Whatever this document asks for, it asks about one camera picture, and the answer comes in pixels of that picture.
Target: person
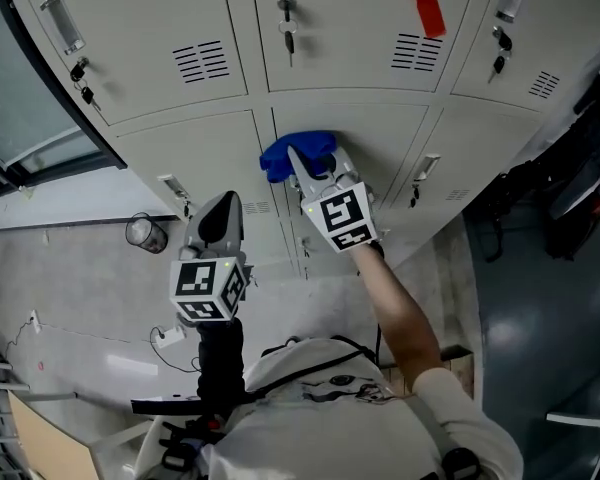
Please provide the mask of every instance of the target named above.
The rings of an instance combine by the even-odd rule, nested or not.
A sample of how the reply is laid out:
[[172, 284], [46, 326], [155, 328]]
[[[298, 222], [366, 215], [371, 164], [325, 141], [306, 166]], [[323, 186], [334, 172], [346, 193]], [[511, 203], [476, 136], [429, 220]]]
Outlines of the person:
[[[481, 472], [473, 478], [521, 479], [516, 444], [443, 368], [427, 318], [381, 254], [361, 245], [351, 255], [409, 390], [443, 433], [477, 457]], [[203, 401], [232, 407], [226, 435], [200, 449], [197, 465], [203, 475], [210, 480], [449, 478], [431, 429], [391, 391], [368, 354], [356, 355], [355, 344], [307, 339], [283, 346], [264, 355], [243, 380], [241, 356], [236, 360], [242, 327], [234, 322], [220, 334], [217, 327], [199, 328], [198, 394]], [[313, 373], [296, 373], [306, 370]], [[274, 389], [250, 403], [233, 403], [230, 394], [258, 393], [272, 383]]]

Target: forearm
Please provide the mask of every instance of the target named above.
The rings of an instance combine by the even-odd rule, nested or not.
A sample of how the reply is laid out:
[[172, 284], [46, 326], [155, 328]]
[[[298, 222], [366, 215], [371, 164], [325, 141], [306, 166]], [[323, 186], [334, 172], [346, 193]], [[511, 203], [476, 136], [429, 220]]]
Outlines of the forearm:
[[368, 245], [351, 251], [384, 339], [409, 389], [423, 371], [442, 366], [431, 325], [384, 259]]

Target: sleeve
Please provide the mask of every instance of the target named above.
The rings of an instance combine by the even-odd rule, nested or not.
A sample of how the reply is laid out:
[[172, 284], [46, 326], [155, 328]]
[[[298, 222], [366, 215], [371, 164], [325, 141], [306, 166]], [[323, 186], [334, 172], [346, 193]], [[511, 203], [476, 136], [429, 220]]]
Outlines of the sleeve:
[[464, 392], [460, 381], [444, 368], [423, 372], [413, 384], [449, 436], [475, 453], [489, 478], [521, 480], [522, 455], [511, 436]]

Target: dark floor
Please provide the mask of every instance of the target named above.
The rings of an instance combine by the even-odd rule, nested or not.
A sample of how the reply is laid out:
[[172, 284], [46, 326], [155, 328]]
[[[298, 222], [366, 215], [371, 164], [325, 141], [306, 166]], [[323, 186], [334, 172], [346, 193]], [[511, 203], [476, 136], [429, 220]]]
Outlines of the dark floor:
[[489, 264], [493, 228], [475, 204], [465, 219], [484, 333], [485, 412], [518, 443], [525, 480], [586, 479], [568, 470], [595, 460], [600, 431], [544, 415], [600, 373], [600, 226], [574, 262], [554, 260], [537, 210], [518, 205], [503, 219], [504, 255]]

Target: black window frame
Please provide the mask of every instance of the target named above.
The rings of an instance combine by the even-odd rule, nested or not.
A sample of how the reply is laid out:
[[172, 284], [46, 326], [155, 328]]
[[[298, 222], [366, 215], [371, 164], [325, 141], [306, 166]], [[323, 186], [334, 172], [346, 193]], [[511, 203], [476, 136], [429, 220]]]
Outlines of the black window frame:
[[9, 166], [6, 170], [0, 167], [0, 177], [3, 178], [3, 180], [0, 180], [0, 196], [15, 192], [22, 186], [31, 187], [47, 181], [82, 174], [104, 167], [126, 169], [127, 164], [111, 148], [104, 137], [100, 135], [98, 130], [96, 130], [91, 121], [86, 118], [59, 82], [29, 35], [27, 28], [16, 10], [13, 0], [0, 0], [0, 12], [7, 22], [7, 26], [18, 43], [18, 46], [47, 89], [53, 94], [54, 98], [62, 106], [65, 112], [67, 112], [69, 117], [75, 121], [84, 134], [99, 149], [99, 151], [94, 153], [67, 160], [66, 162], [61, 162], [33, 173], [29, 172], [19, 163]]

